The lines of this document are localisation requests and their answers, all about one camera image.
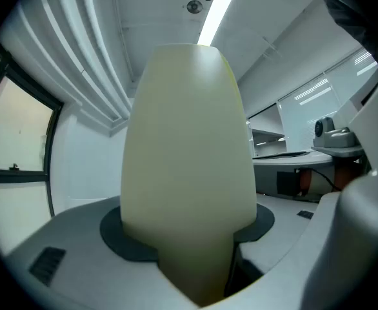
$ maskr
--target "ceiling light strip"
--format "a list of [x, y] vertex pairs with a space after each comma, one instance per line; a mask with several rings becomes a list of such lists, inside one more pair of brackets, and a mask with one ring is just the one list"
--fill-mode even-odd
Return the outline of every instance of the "ceiling light strip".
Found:
[[358, 57], [357, 59], [355, 59], [354, 63], [357, 65], [358, 63], [360, 63], [362, 60], [366, 59], [369, 56], [371, 56], [371, 53], [367, 52], [361, 55], [360, 57]]
[[305, 95], [313, 92], [316, 88], [320, 87], [321, 85], [324, 85], [328, 82], [328, 80], [325, 78], [323, 80], [321, 80], [318, 84], [315, 84], [315, 86], [311, 87], [309, 90], [306, 90], [305, 92], [299, 94], [298, 96], [294, 97], [295, 100], [299, 100], [301, 99], [302, 97], [304, 97]]
[[310, 101], [312, 101], [312, 100], [318, 98], [319, 96], [322, 96], [323, 94], [325, 94], [325, 93], [327, 93], [327, 92], [329, 92], [329, 91], [331, 91], [331, 87], [328, 87], [328, 88], [326, 88], [326, 89], [320, 91], [320, 93], [316, 93], [316, 95], [314, 95], [314, 96], [312, 96], [312, 97], [310, 97], [310, 98], [308, 98], [308, 99], [306, 99], [306, 100], [300, 102], [299, 104], [302, 106], [302, 105], [304, 105], [305, 103], [308, 103], [308, 102], [310, 102]]
[[364, 72], [369, 71], [371, 68], [375, 67], [376, 65], [378, 65], [378, 63], [375, 61], [371, 63], [370, 65], [367, 65], [365, 68], [357, 72], [357, 76], [364, 74]]
[[214, 0], [204, 22], [198, 45], [210, 46], [232, 0]]

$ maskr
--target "white wall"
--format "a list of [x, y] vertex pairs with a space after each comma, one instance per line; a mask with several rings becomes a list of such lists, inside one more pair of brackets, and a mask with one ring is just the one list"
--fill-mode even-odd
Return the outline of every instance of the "white wall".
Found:
[[257, 156], [278, 154], [280, 152], [286, 152], [285, 141], [273, 141], [265, 143], [264, 145], [255, 146], [255, 154]]
[[323, 0], [314, 0], [275, 42], [272, 52], [239, 81], [244, 111], [250, 116], [331, 67], [360, 44], [336, 25]]
[[276, 105], [249, 119], [254, 130], [284, 134], [281, 116]]
[[0, 184], [0, 253], [7, 255], [50, 220], [46, 183]]
[[120, 195], [127, 127], [110, 137], [79, 107], [67, 108], [57, 125], [52, 149], [55, 213]]

